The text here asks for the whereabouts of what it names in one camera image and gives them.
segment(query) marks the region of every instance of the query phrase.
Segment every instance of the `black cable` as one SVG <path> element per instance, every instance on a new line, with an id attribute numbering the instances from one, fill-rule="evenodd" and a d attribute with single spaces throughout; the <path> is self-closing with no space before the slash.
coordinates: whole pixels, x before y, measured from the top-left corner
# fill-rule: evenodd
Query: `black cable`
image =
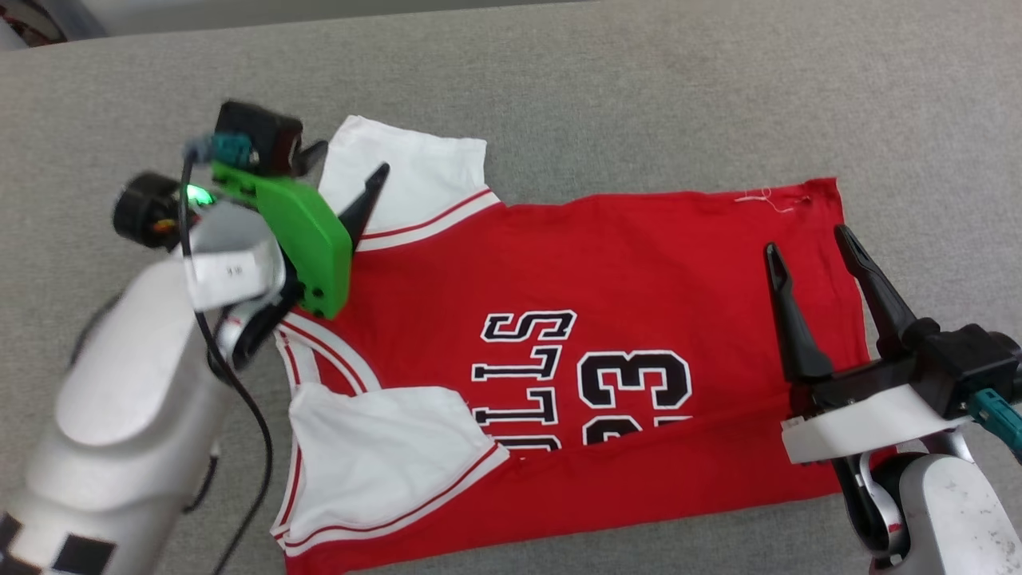
<path id="1" fill-rule="evenodd" d="M 195 163 L 196 152 L 189 150 L 185 154 L 185 164 L 181 170 L 181 197 L 178 201 L 178 229 L 181 231 L 181 254 L 187 260 L 191 256 L 191 238 L 188 236 L 188 182 L 191 181 L 191 171 L 192 165 Z M 224 355 L 220 353 L 220 346 L 217 344 L 216 338 L 213 336 L 213 332 L 210 330 L 210 324 L 205 321 L 205 315 L 196 312 L 195 313 L 195 323 L 198 324 L 198 330 L 202 334 L 202 338 L 205 340 L 206 348 L 208 349 L 210 356 L 213 357 L 214 362 L 220 368 L 220 372 L 223 378 L 227 380 L 227 383 L 234 388 L 234 391 L 241 396 L 241 400 L 245 402 L 248 406 L 248 411 L 251 412 L 252 417 L 256 418 L 256 423 L 259 424 L 260 432 L 263 434 L 263 446 L 266 451 L 266 465 L 263 469 L 263 484 L 259 488 L 259 493 L 256 495 L 256 499 L 252 500 L 251 507 L 248 509 L 248 513 L 245 514 L 244 519 L 241 520 L 241 524 L 238 525 L 237 531 L 234 532 L 234 537 L 231 539 L 230 544 L 224 549 L 224 554 L 220 557 L 220 563 L 217 564 L 217 568 L 214 570 L 215 575 L 219 575 L 224 572 L 224 567 L 227 566 L 227 562 L 231 559 L 231 555 L 237 548 L 238 543 L 241 542 L 241 537 L 244 536 L 245 531 L 248 530 L 248 526 L 251 524 L 252 519 L 256 517 L 256 513 L 263 506 L 263 500 L 266 499 L 266 494 L 270 490 L 270 477 L 273 473 L 273 439 L 270 437 L 270 427 L 266 424 L 266 419 L 263 418 L 263 413 L 260 411 L 259 405 L 256 404 L 256 400 L 252 399 L 251 395 L 248 394 L 248 390 L 245 389 L 241 382 L 238 381 L 238 377 L 228 366 L 227 361 L 224 360 Z"/>
<path id="2" fill-rule="evenodd" d="M 181 513 L 188 515 L 197 510 L 202 505 L 202 501 L 205 501 L 205 496 L 210 494 L 210 486 L 213 485 L 213 477 L 217 475 L 218 464 L 220 464 L 220 458 L 210 456 L 210 467 L 205 470 L 205 478 L 202 479 L 202 486 L 198 488 L 198 494 L 195 495 L 192 502 L 188 504 L 188 507 L 181 510 Z"/>
<path id="3" fill-rule="evenodd" d="M 82 331 L 78 333 L 78 337 L 75 338 L 75 347 L 71 350 L 71 362 L 67 363 L 68 370 L 78 364 L 78 358 L 82 355 L 82 350 L 85 349 L 85 343 L 89 341 L 89 335 L 96 329 L 96 326 L 99 326 L 99 322 L 106 318 L 106 315 L 113 309 L 113 306 L 121 301 L 121 296 L 123 295 L 124 290 L 118 292 L 89 317 L 89 321 L 85 323 L 85 327 L 82 328 Z"/>

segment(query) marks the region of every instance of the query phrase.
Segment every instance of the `white trim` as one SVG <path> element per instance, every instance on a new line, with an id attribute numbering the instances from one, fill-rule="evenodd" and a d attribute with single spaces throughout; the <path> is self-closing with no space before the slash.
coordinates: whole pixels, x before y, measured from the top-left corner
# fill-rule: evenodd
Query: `white trim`
<path id="1" fill-rule="evenodd" d="M 287 347 L 291 350 L 291 355 L 294 357 L 294 366 L 298 370 L 298 373 L 295 374 L 294 388 L 292 390 L 297 391 L 298 386 L 310 382 L 322 384 L 323 379 L 320 377 L 319 367 L 316 366 L 316 355 L 313 353 L 313 350 L 300 343 L 290 342 L 289 339 L 287 341 Z"/>
<path id="2" fill-rule="evenodd" d="M 291 330 L 287 325 L 291 325 L 294 328 L 309 334 L 310 338 Z M 287 315 L 284 319 L 284 323 L 278 327 L 278 330 L 287 334 L 288 338 L 297 340 L 313 350 L 318 351 L 322 357 L 332 364 L 333 367 L 340 372 L 341 376 L 351 382 L 352 388 L 355 390 L 356 394 L 381 389 L 380 382 L 376 378 L 376 374 L 374 374 L 372 369 L 369 368 L 366 361 L 363 360 L 358 352 L 352 349 L 352 346 L 347 345 L 344 340 L 341 340 L 333 332 L 330 332 L 319 324 L 316 324 L 311 320 L 306 320 L 295 314 Z M 340 358 L 347 363 L 352 369 L 349 370 L 342 363 L 337 362 L 337 358 L 334 357 L 333 354 L 340 356 Z M 362 383 L 362 386 L 364 386 L 363 389 L 360 389 L 360 382 Z"/>
<path id="3" fill-rule="evenodd" d="M 382 537 L 383 535 L 388 535 L 396 531 L 400 531 L 401 529 L 408 527 L 409 525 L 429 515 L 433 511 L 439 509 L 448 501 L 454 499 L 456 496 L 458 496 L 466 489 L 468 489 L 476 482 L 478 482 L 480 479 L 485 477 L 487 474 L 490 474 L 490 472 L 500 467 L 501 464 L 503 464 L 509 459 L 509 457 L 510 453 L 508 452 L 508 450 L 504 446 L 498 444 L 494 452 L 491 453 L 490 457 L 487 457 L 485 460 L 479 462 L 479 464 L 475 467 L 475 469 L 473 469 L 471 473 L 462 478 L 461 481 L 458 482 L 453 489 L 445 493 L 443 496 L 437 497 L 435 500 L 429 502 L 429 505 L 419 509 L 414 514 L 409 515 L 408 517 L 402 519 L 401 521 L 387 525 L 386 527 L 381 527 L 379 529 L 374 529 L 372 531 L 344 531 L 341 529 L 323 531 L 321 533 L 312 536 L 311 538 L 309 538 L 308 541 L 301 543 L 300 545 L 285 547 L 284 553 L 287 555 L 287 557 L 297 557 L 320 543 L 325 543 L 328 541 L 375 539 L 377 537 Z M 285 543 L 290 538 L 289 536 L 290 533 L 288 533 L 283 537 Z M 301 540 L 304 538 L 305 537 L 298 537 L 291 540 Z"/>
<path id="4" fill-rule="evenodd" d="M 288 353 L 288 348 L 290 347 L 290 343 L 288 342 L 286 335 L 280 332 L 274 332 L 274 339 L 276 340 L 277 351 L 280 352 L 280 356 L 284 361 L 284 373 L 287 374 L 287 384 L 290 387 L 291 395 L 293 396 L 294 392 L 297 391 L 298 381 L 299 381 L 298 375 L 295 374 L 294 370 L 291 369 L 291 362 L 290 358 L 288 357 L 289 355 L 292 357 L 294 356 L 293 349 L 291 350 L 290 353 Z M 296 357 L 294 360 L 294 364 L 295 366 L 297 366 L 298 364 Z M 291 500 L 291 491 L 292 491 L 291 488 L 294 485 L 294 476 L 295 474 L 300 473 L 298 470 L 297 463 L 298 463 L 298 440 L 292 433 L 291 459 L 290 459 L 290 464 L 288 464 L 287 466 L 287 482 L 284 484 L 284 498 L 280 501 L 280 510 L 277 512 L 277 518 L 273 520 L 273 527 L 270 528 L 270 535 L 272 536 L 285 532 L 290 528 L 290 524 L 284 522 L 284 514 L 287 513 L 288 511 L 287 504 Z M 294 497 L 295 500 L 297 500 L 297 493 L 294 494 Z M 278 539 L 277 542 L 280 544 L 281 548 L 284 547 L 283 540 Z"/>
<path id="5" fill-rule="evenodd" d="M 440 233 L 455 224 L 468 219 L 482 209 L 500 202 L 501 199 L 497 197 L 497 194 L 490 191 L 476 197 L 475 199 L 472 199 L 471 201 L 466 202 L 464 205 L 459 206 L 450 213 L 445 214 L 428 225 L 390 235 L 364 237 L 359 242 L 359 246 L 356 250 L 371 251 L 374 249 L 393 247 L 396 245 L 404 245 L 406 243 L 414 243 L 415 241 L 420 241 L 429 236 L 436 235 L 437 233 Z"/>

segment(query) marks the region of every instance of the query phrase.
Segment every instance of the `gray table surface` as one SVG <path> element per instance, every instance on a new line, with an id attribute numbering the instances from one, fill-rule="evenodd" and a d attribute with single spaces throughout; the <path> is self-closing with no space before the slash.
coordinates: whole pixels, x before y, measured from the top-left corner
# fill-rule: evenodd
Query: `gray table surface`
<path id="1" fill-rule="evenodd" d="M 506 201 L 839 177 L 848 222 L 917 312 L 1022 336 L 1022 5 L 1017 0 L 606 1 L 113 38 L 0 53 L 0 500 L 49 417 L 92 309 L 155 254 L 109 227 L 133 173 L 224 98 L 490 141 Z M 245 375 L 278 445 L 287 386 Z M 1020 470 L 970 433 L 1016 523 Z M 262 450 L 235 410 L 205 509 L 160 573 L 207 572 Z M 269 505 L 232 573 L 280 573 Z M 840 573 L 866 555 L 835 497 L 477 549 L 379 573 Z"/>

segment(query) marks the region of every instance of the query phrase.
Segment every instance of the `green led light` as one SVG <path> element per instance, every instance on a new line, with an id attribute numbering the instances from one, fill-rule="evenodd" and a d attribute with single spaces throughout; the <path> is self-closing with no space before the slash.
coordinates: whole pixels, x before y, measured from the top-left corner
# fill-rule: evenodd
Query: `green led light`
<path id="1" fill-rule="evenodd" d="M 196 205 L 208 205 L 216 201 L 217 198 L 213 196 L 212 193 L 198 187 L 197 185 L 188 184 L 188 202 L 194 203 Z"/>

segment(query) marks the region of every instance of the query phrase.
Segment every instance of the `chicago bulls jersey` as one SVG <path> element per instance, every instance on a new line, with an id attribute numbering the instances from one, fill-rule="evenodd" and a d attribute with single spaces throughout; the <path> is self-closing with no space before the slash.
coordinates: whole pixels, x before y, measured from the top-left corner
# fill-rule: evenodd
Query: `chicago bulls jersey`
<path id="1" fill-rule="evenodd" d="M 868 361 L 834 180 L 505 205 L 484 142 L 350 117 L 321 191 L 390 179 L 332 321 L 278 333 L 294 394 L 272 533 L 320 575 L 832 493 L 791 466 L 763 247 L 837 368 Z"/>

